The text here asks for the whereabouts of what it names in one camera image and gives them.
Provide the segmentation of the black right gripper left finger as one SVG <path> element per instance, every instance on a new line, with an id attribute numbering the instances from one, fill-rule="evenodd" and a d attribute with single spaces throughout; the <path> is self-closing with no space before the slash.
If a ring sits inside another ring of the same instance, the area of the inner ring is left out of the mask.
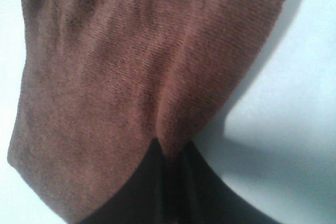
<path id="1" fill-rule="evenodd" d="M 164 179 L 162 150 L 158 140 L 153 139 L 133 175 L 83 223 L 165 223 Z"/>

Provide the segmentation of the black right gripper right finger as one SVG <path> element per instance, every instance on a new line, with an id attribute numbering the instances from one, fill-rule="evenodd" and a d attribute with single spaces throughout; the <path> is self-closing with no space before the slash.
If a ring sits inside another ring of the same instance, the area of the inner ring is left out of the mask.
<path id="1" fill-rule="evenodd" d="M 181 223 L 264 223 L 262 212 L 213 172 L 193 142 L 181 152 Z"/>

